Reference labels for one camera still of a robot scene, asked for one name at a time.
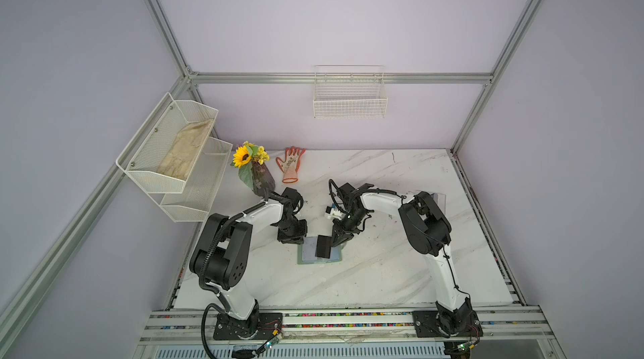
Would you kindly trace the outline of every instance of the work glove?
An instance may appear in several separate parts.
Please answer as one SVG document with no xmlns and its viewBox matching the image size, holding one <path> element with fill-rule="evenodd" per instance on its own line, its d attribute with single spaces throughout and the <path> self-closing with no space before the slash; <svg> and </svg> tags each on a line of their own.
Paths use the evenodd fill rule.
<svg viewBox="0 0 644 359">
<path fill-rule="evenodd" d="M 284 172 L 282 183 L 295 183 L 298 181 L 298 169 L 300 168 L 300 158 L 306 150 L 294 146 L 286 148 L 284 161 L 278 156 L 275 160 L 278 167 Z"/>
</svg>

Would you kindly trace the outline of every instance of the dark glass vase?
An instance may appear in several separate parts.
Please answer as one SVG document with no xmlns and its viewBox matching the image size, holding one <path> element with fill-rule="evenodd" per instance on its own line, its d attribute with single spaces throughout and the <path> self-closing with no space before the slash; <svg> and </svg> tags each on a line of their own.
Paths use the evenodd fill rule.
<svg viewBox="0 0 644 359">
<path fill-rule="evenodd" d="M 268 197 L 269 192 L 275 191 L 275 179 L 270 174 L 265 163 L 252 162 L 253 166 L 253 193 L 260 197 Z"/>
</svg>

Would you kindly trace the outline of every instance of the white wire basket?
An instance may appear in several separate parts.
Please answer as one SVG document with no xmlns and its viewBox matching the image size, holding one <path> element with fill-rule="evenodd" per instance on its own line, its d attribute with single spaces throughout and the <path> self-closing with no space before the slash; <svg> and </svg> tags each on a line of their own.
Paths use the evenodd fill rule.
<svg viewBox="0 0 644 359">
<path fill-rule="evenodd" d="M 174 222 L 205 221 L 228 164 L 232 144 L 206 139 L 202 156 L 181 194 L 165 194 L 159 206 Z"/>
<path fill-rule="evenodd" d="M 170 94 L 159 105 L 163 103 L 169 104 L 139 149 L 133 155 L 128 152 L 136 142 L 135 136 L 118 156 L 117 166 L 174 222 L 204 221 L 221 184 L 232 144 L 209 136 L 217 109 L 191 100 L 175 100 Z M 203 141 L 192 140 L 195 144 L 191 147 L 197 149 L 183 171 L 184 178 L 157 173 L 177 134 L 189 123 L 208 119 L 211 121 L 202 131 Z"/>
<path fill-rule="evenodd" d="M 382 65 L 317 65 L 315 118 L 383 118 L 387 110 L 383 76 Z"/>
<path fill-rule="evenodd" d="M 217 117 L 217 109 L 199 104 L 190 100 L 174 100 L 172 96 L 170 105 L 165 108 L 161 119 L 150 131 L 148 137 L 134 154 L 125 168 L 117 165 L 125 174 L 134 181 L 146 193 L 182 193 L 187 180 L 191 177 L 196 162 L 188 170 L 186 179 L 173 178 L 165 174 L 157 173 L 160 163 L 172 148 L 176 135 L 189 123 L 203 122 L 213 119 L 207 132 L 209 134 L 214 127 L 214 119 Z M 198 149 L 197 156 L 201 154 L 205 146 L 205 137 Z"/>
</svg>

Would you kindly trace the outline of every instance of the black cable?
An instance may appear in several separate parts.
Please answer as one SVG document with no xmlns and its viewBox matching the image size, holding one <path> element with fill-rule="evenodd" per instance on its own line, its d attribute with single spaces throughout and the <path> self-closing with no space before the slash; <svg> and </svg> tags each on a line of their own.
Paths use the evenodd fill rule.
<svg viewBox="0 0 644 359">
<path fill-rule="evenodd" d="M 449 266 L 449 272 L 451 273 L 451 280 L 454 283 L 454 289 L 461 292 L 464 295 L 467 295 L 468 298 L 472 299 L 469 293 L 463 292 L 462 290 L 459 289 L 459 285 L 456 283 L 456 277 L 454 276 L 454 271 L 451 268 L 451 263 L 449 262 L 450 256 L 447 255 L 445 251 L 445 245 L 443 245 L 443 257 L 447 260 L 447 266 Z"/>
<path fill-rule="evenodd" d="M 355 192 L 353 192 L 351 194 L 351 197 L 350 197 L 349 201 L 344 205 L 344 208 L 346 209 L 346 211 L 351 212 L 351 209 L 353 208 L 354 201 L 356 200 L 356 198 L 359 195 L 365 194 L 365 193 L 393 194 L 393 195 L 397 195 L 397 196 L 400 197 L 400 195 L 397 192 L 395 192 L 393 190 L 386 190 L 386 189 L 383 189 L 383 188 L 367 188 L 367 189 L 364 189 L 364 190 L 356 190 Z"/>
<path fill-rule="evenodd" d="M 366 217 L 363 219 L 363 228 L 362 228 L 361 230 L 360 230 L 360 229 L 358 229 L 360 232 L 364 232 L 364 231 L 365 231 L 366 220 L 367 220 L 367 219 L 369 219 L 369 218 L 371 218 L 371 217 L 372 217 L 372 216 L 371 216 L 371 214 L 369 214 L 369 213 L 367 212 L 367 213 L 366 213 Z"/>
<path fill-rule="evenodd" d="M 339 190 L 340 190 L 340 187 L 338 187 L 338 186 L 335 184 L 335 182 L 333 181 L 333 179 L 329 179 L 329 180 L 328 180 L 328 193 L 329 193 L 329 195 L 331 196 L 331 200 L 333 201 L 333 203 L 334 203 L 335 207 L 336 207 L 338 210 L 340 210 L 340 212 L 342 212 L 342 213 L 346 214 L 346 213 L 347 213 L 346 209 L 344 209 L 344 208 L 340 207 L 340 204 L 338 204 L 338 203 L 337 203 L 337 201 L 335 200 L 335 194 L 333 193 L 333 190 L 331 189 L 331 186 L 332 186 L 332 185 L 333 185 L 333 187 L 335 187 L 335 191 L 336 191 L 336 193 L 337 193 L 338 197 L 340 196 L 340 194 L 338 193 L 338 192 L 339 192 Z"/>
<path fill-rule="evenodd" d="M 304 207 L 304 198 L 302 196 L 300 196 L 300 199 L 298 200 L 298 202 L 295 203 L 294 208 L 296 208 L 297 210 L 293 211 L 293 215 L 295 215 L 298 212 L 300 212 L 300 210 L 302 210 L 302 207 Z"/>
<path fill-rule="evenodd" d="M 230 217 L 217 230 L 217 233 L 215 233 L 212 242 L 210 242 L 210 246 L 208 247 L 208 252 L 206 252 L 204 261 L 203 261 L 202 266 L 201 266 L 201 268 L 199 270 L 199 287 L 201 287 L 201 289 L 213 292 L 215 295 L 217 295 L 217 298 L 219 298 L 220 300 L 225 299 L 225 297 L 223 296 L 223 294 L 221 293 L 221 291 L 219 289 L 217 289 L 214 286 L 210 286 L 210 285 L 205 283 L 205 273 L 208 270 L 208 266 L 210 265 L 210 259 L 213 257 L 213 254 L 214 254 L 215 249 L 217 248 L 217 245 L 223 240 L 224 235 L 228 234 L 228 231 L 229 231 L 230 227 L 232 226 L 232 224 L 235 223 L 235 221 L 237 221 L 239 218 L 244 217 L 245 214 L 249 214 L 249 213 L 253 212 L 254 210 L 256 210 L 258 208 L 262 208 L 265 205 L 266 205 L 265 201 L 261 202 L 260 204 L 252 206 L 251 208 L 245 210 L 244 212 L 240 212 L 237 215 L 234 215 L 234 216 Z M 205 340 L 205 318 L 208 315 L 208 310 L 210 310 L 212 308 L 216 309 L 219 313 L 221 313 L 223 315 L 226 314 L 226 311 L 224 309 L 222 309 L 219 305 L 217 305 L 215 303 L 210 303 L 208 306 L 205 307 L 204 315 L 202 316 L 202 326 L 201 326 L 202 344 L 204 345 L 204 349 L 205 349 L 205 352 L 208 355 L 208 357 L 210 359 L 217 359 L 217 357 L 215 355 L 213 355 L 212 352 L 210 352 L 210 348 L 208 348 L 208 344 L 206 343 L 206 340 Z"/>
<path fill-rule="evenodd" d="M 264 343 L 258 347 L 257 349 L 240 349 L 239 351 L 235 351 L 232 353 L 232 357 L 235 359 L 252 359 L 255 358 L 256 356 L 261 355 L 266 351 L 266 345 L 274 338 L 274 335 L 271 335 L 269 339 L 264 341 Z"/>
<path fill-rule="evenodd" d="M 205 354 L 208 355 L 210 359 L 217 359 L 217 356 L 215 356 L 212 352 L 210 352 L 210 348 L 208 347 L 208 342 L 205 340 L 205 318 L 208 316 L 208 310 L 212 308 L 217 308 L 218 306 L 214 303 L 210 303 L 208 306 L 205 307 L 204 310 L 204 315 L 202 315 L 202 345 L 204 346 Z"/>
</svg>

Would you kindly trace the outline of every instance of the wire basket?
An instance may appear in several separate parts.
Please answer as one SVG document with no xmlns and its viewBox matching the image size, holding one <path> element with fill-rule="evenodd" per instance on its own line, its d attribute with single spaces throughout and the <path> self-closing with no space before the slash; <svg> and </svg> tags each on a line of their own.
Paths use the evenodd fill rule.
<svg viewBox="0 0 644 359">
<path fill-rule="evenodd" d="M 159 206 L 174 222 L 205 221 L 228 164 L 232 144 L 208 137 L 181 194 L 165 194 Z"/>
<path fill-rule="evenodd" d="M 317 65 L 315 118 L 383 118 L 387 109 L 383 76 L 382 65 Z"/>
<path fill-rule="evenodd" d="M 205 221 L 213 206 L 223 172 L 228 166 L 232 144 L 208 135 L 213 130 L 217 109 L 195 101 L 174 100 L 170 94 L 161 99 L 148 121 L 165 104 L 167 107 L 147 133 L 139 149 L 132 153 L 134 146 L 138 144 L 137 140 L 141 139 L 135 135 L 118 156 L 117 166 L 174 222 Z M 198 144 L 185 180 L 157 173 L 177 134 L 188 123 L 208 119 L 212 121 L 204 129 L 204 140 Z"/>
<path fill-rule="evenodd" d="M 117 159 L 117 165 L 146 193 L 183 192 L 197 162 L 194 162 L 189 169 L 186 179 L 173 178 L 157 173 L 159 164 L 172 148 L 176 135 L 188 123 L 213 119 L 207 132 L 205 132 L 205 134 L 209 134 L 213 130 L 214 119 L 216 119 L 218 113 L 217 109 L 195 101 L 174 100 L 172 96 L 169 97 L 171 98 L 170 105 L 165 109 L 161 119 L 159 119 L 155 128 L 150 131 L 131 161 L 125 163 L 125 168 L 120 166 L 121 157 L 119 156 Z M 204 146 L 205 138 L 198 149 L 197 156 L 201 154 Z"/>
</svg>

